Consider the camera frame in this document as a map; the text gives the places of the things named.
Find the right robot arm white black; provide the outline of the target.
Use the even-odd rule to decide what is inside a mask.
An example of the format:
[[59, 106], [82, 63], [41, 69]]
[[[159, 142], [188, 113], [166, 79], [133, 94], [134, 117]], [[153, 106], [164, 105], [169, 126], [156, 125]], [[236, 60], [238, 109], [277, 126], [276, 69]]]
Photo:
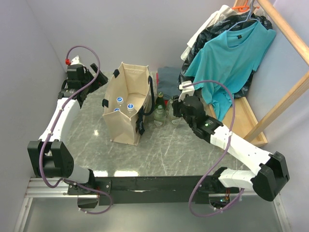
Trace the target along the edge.
[[290, 176], [283, 154], [272, 154], [262, 150], [231, 132], [222, 122], [206, 114], [197, 96], [188, 96], [183, 100], [174, 96], [172, 108], [174, 115], [183, 117], [197, 137], [226, 149], [230, 155], [248, 167], [247, 171], [224, 169], [211, 181], [214, 191], [223, 192], [232, 187], [249, 189], [271, 202], [289, 181]]

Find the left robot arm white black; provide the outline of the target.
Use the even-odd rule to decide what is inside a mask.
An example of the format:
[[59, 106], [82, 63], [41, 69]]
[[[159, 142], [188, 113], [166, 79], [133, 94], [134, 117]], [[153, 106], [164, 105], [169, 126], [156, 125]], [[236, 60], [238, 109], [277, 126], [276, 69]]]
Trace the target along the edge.
[[29, 142], [27, 147], [36, 177], [45, 175], [79, 183], [80, 190], [85, 194], [96, 190], [93, 171], [75, 164], [65, 144], [72, 122], [87, 95], [107, 82], [108, 78], [102, 72], [94, 78], [89, 69], [81, 63], [67, 67], [67, 79], [58, 93], [53, 117], [39, 139]]

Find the clear glass bottle silver cap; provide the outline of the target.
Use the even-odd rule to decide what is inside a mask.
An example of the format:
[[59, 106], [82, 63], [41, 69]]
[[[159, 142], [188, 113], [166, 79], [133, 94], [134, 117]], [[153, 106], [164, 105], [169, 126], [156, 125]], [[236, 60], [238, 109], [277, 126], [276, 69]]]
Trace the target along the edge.
[[181, 118], [174, 115], [173, 107], [171, 107], [170, 112], [169, 112], [169, 115], [170, 115], [171, 123], [172, 123], [174, 126], [179, 125], [179, 123], [181, 122]]

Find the clear Chang bottle green cap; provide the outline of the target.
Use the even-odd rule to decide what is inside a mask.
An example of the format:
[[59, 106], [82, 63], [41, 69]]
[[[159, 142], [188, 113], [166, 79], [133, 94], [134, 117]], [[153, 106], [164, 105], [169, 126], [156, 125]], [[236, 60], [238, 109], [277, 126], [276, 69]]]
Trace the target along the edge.
[[168, 100], [168, 103], [167, 103], [167, 106], [166, 106], [167, 115], [169, 117], [174, 117], [172, 104], [173, 104], [173, 98]]

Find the green Perrier glass bottle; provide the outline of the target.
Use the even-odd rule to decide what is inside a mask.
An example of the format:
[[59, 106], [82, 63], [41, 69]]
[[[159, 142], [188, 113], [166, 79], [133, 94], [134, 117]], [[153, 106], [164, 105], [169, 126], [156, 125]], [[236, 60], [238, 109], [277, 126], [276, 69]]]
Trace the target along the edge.
[[164, 94], [162, 92], [158, 92], [157, 99], [155, 101], [155, 110], [165, 110], [165, 100], [164, 100]]

